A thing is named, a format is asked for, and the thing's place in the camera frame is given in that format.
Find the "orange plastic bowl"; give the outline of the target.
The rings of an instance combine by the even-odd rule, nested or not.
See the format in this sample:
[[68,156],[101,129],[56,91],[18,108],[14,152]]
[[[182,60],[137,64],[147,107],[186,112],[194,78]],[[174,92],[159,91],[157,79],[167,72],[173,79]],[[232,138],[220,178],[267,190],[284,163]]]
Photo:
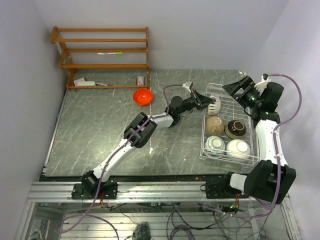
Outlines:
[[153,93],[146,88],[137,89],[132,95],[133,101],[142,107],[148,106],[153,100]]

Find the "white wire dish rack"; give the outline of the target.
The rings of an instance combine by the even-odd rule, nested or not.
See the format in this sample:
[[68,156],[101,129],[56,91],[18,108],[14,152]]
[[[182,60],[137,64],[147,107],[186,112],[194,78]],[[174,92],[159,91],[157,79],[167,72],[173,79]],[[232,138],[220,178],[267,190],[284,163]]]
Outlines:
[[229,121],[232,121],[232,120],[239,120],[244,123],[244,125],[246,126],[246,129],[247,129],[247,132],[245,134],[245,137],[241,140],[245,141],[249,145],[251,153],[250,153],[249,159],[244,163],[235,162],[235,161],[231,160],[229,158],[229,156],[226,155],[226,146],[233,139],[230,139],[229,137],[227,137],[227,135],[225,134],[225,130],[224,130],[222,135],[220,135],[218,137],[220,137],[224,141],[225,154],[223,154],[221,157],[206,156],[204,154],[204,140],[205,140],[205,138],[208,138],[211,136],[211,135],[205,133],[205,121],[208,117],[213,116],[213,115],[208,114],[208,107],[207,107],[205,109],[204,114],[203,114],[202,143],[201,143],[201,148],[200,148],[199,159],[203,160],[203,161],[204,160],[211,161],[211,162],[221,161],[221,162],[226,162],[226,163],[230,163],[230,164],[231,163],[238,164],[238,165],[243,165],[247,168],[257,164],[260,160],[260,157],[259,157],[259,153],[257,150],[258,142],[257,142],[257,138],[255,136],[253,122],[250,119],[250,117],[244,113],[241,105],[239,103],[237,103],[231,96],[229,96],[226,93],[226,91],[222,88],[221,84],[209,83],[208,86],[206,87],[205,95],[207,97],[210,97],[210,95],[216,95],[220,98],[221,108],[220,108],[220,111],[218,112],[218,114],[214,115],[214,116],[220,117],[224,121],[225,125]]

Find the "brown ceramic bowl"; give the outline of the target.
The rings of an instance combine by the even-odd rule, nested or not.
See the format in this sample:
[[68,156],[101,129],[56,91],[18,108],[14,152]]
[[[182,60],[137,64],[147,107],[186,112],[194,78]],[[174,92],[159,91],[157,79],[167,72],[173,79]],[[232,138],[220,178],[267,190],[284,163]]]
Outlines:
[[205,120],[204,132],[210,136],[220,136],[225,130],[224,121],[217,115],[208,117]]

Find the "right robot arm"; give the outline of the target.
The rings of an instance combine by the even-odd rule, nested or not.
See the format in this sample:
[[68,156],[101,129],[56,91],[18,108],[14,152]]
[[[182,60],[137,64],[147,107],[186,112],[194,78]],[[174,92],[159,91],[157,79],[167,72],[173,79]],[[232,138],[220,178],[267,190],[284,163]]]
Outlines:
[[244,109],[250,109],[248,116],[253,121],[260,161],[247,175],[229,172],[228,180],[220,186],[226,198],[237,192],[279,205],[294,180],[296,170],[289,167],[284,157],[280,127],[285,124],[276,111],[284,87],[271,81],[271,74],[263,74],[261,81],[255,83],[251,77],[223,85],[223,89]]

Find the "blue white porcelain bowl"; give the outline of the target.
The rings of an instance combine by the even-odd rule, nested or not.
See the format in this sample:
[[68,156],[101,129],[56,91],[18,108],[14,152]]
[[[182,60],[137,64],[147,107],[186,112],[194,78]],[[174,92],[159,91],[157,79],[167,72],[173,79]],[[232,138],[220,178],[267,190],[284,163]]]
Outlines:
[[225,154],[225,142],[218,136],[206,137],[203,143],[203,150],[208,157],[220,158]]

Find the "dark brown ribbed bowl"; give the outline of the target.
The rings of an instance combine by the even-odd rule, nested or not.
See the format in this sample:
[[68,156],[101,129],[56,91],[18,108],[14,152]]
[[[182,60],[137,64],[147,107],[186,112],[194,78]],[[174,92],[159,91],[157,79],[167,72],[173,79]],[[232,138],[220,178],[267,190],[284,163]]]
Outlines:
[[242,121],[231,120],[225,125],[224,131],[228,138],[242,140],[247,133],[247,128]]

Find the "plain white bowl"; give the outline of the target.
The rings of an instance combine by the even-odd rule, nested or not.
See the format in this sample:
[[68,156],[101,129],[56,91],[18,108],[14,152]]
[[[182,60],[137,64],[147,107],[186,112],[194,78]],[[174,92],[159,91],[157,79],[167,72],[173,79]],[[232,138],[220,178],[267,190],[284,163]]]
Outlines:
[[245,163],[251,155],[251,149],[245,141],[233,139],[227,144],[225,153],[231,160]]

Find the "cream patterned bowl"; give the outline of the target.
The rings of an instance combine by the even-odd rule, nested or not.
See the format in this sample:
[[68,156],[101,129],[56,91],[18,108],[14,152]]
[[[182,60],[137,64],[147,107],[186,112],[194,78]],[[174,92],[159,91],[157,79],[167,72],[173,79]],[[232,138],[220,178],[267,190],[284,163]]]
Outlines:
[[213,103],[209,104],[208,106],[208,114],[210,116],[217,115],[221,110],[221,100],[217,95],[210,95],[210,98],[214,100]]

